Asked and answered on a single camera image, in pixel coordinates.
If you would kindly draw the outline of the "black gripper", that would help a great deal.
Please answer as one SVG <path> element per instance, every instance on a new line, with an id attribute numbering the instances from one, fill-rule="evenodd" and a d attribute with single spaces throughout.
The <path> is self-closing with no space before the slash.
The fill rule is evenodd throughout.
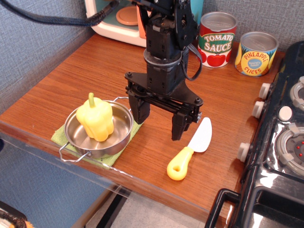
<path id="1" fill-rule="evenodd" d="M 187 75 L 188 53 L 178 53 L 171 59 L 159 59 L 144 52 L 146 73 L 125 73 L 128 81 L 126 91 L 133 118 L 142 124 L 150 114 L 150 105 L 158 106 L 173 113 L 172 140 L 181 139 L 191 122 L 201 118 L 202 99 L 186 85 L 186 80 L 194 81 L 201 73 L 199 67 L 193 77 Z"/>

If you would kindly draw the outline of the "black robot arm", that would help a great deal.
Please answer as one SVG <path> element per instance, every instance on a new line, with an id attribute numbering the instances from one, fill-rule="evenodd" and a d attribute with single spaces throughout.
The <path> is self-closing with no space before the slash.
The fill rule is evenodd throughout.
<path id="1" fill-rule="evenodd" d="M 133 4 L 139 8 L 146 34 L 146 72 L 125 74 L 133 118 L 142 124 L 151 105 L 172 113 L 171 135 L 176 141 L 201 118 L 203 100 L 186 85 L 200 74 L 200 70 L 193 76 L 187 73 L 189 53 L 198 54 L 193 41 L 200 27 L 189 0 L 134 0 Z"/>

